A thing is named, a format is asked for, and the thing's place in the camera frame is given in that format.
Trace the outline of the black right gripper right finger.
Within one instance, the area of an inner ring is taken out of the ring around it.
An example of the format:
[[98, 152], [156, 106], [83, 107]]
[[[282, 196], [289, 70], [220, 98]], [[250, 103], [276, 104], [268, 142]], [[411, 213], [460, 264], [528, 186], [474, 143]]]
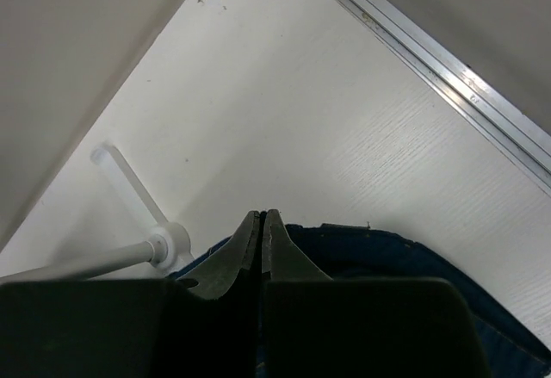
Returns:
[[320, 269], [290, 238], [276, 209], [266, 213], [261, 244], [263, 285], [269, 282], [330, 282]]

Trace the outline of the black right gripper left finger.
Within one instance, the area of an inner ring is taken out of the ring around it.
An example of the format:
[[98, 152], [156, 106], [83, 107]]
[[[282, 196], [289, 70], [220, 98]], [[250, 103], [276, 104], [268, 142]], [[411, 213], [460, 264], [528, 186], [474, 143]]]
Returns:
[[204, 300], [218, 300], [253, 264], [260, 233], [260, 213], [250, 211], [231, 238], [188, 273], [188, 291]]

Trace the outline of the dark blue trousers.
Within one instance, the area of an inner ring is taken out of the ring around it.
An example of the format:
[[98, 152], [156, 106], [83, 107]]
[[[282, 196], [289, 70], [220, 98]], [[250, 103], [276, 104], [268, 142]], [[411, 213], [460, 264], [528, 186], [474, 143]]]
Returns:
[[546, 377], [550, 351], [469, 276], [424, 245], [353, 226], [286, 225], [330, 282], [262, 283], [260, 218], [249, 271], [218, 300], [177, 278], [188, 320], [171, 351], [192, 377]]

